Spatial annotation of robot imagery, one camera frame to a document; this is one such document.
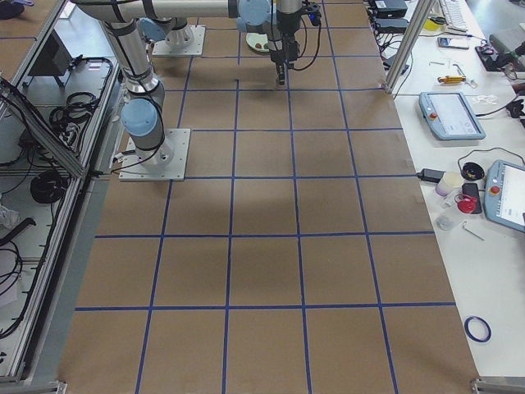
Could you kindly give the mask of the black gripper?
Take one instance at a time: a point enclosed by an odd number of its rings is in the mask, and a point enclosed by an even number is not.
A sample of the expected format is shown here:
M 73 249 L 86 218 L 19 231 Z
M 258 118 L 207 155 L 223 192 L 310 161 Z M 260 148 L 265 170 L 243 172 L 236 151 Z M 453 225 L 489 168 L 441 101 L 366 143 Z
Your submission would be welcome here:
M 283 64 L 285 55 L 279 30 L 270 30 L 268 32 L 268 49 L 271 60 L 276 64 L 276 83 L 282 85 L 285 83 L 285 66 Z
M 299 43 L 293 34 L 284 35 L 284 55 L 285 64 L 288 68 L 293 68 L 294 63 L 299 59 L 300 55 Z

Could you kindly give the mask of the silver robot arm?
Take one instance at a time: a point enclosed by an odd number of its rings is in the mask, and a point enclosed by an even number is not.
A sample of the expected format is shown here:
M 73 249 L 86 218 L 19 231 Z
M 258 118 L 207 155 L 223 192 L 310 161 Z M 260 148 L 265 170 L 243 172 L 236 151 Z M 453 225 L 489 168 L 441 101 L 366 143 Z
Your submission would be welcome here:
M 139 165 L 164 166 L 173 156 L 162 118 L 164 87 L 149 60 L 145 39 L 160 41 L 171 33 L 189 32 L 191 17 L 230 18 L 247 33 L 267 36 L 276 82 L 299 52 L 294 34 L 299 28 L 300 1 L 78 1 L 79 9 L 99 21 L 122 67 L 130 101 L 121 120 L 135 144 Z
M 303 2 L 283 0 L 276 2 L 277 48 L 280 62 L 292 68 L 299 59 L 299 42 L 295 38 L 301 26 Z

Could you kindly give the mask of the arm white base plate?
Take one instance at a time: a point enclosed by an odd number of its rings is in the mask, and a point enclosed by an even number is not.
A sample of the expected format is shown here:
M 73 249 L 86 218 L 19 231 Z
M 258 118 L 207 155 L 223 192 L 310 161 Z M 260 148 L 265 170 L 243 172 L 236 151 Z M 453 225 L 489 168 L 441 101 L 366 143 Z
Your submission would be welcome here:
M 165 129 L 165 139 L 159 150 L 153 154 L 136 150 L 135 142 L 128 138 L 127 149 L 135 152 L 123 158 L 123 170 L 119 171 L 120 181 L 183 181 L 189 152 L 190 129 Z
M 191 57 L 203 53 L 206 34 L 204 25 L 186 25 L 172 30 L 164 40 L 157 41 L 153 47 L 155 57 Z

